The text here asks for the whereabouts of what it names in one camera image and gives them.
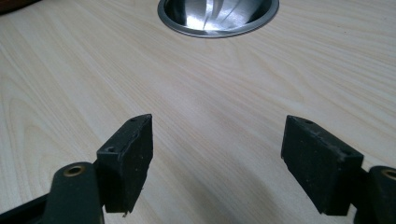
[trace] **wood grain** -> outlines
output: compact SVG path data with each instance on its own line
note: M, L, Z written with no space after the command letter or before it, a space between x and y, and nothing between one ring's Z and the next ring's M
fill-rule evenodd
M280 159L286 115L396 166L394 0L285 0L261 29L177 34L158 1L44 0L0 17L0 213L94 161L151 113L154 160L106 223L351 223L316 211Z

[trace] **stainless steel bowl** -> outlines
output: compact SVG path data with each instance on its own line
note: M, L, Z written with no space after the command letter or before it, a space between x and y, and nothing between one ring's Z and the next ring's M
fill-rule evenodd
M161 0L158 15L184 35L216 38L258 29L278 8L278 0Z

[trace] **wooden desk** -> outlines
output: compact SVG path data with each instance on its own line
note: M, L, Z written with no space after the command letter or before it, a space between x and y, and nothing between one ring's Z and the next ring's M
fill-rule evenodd
M396 4L283 0L253 33L177 34L158 1L43 0L0 17L0 212L94 161L151 113L154 159L106 223L352 223L316 211L280 159L288 114L396 166Z

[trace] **recessed metal bowl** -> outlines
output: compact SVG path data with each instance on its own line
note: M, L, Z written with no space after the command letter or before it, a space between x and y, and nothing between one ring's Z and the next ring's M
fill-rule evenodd
M258 29L278 8L279 0L161 0L158 15L184 35L216 38Z

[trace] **light wood tabletop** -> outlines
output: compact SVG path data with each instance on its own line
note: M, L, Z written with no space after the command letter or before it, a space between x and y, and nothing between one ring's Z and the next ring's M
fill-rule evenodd
M0 16L0 213L132 117L154 158L106 223L352 223L320 215L280 158L287 115L396 167L395 0L281 0L261 29L178 34L158 0L43 0Z

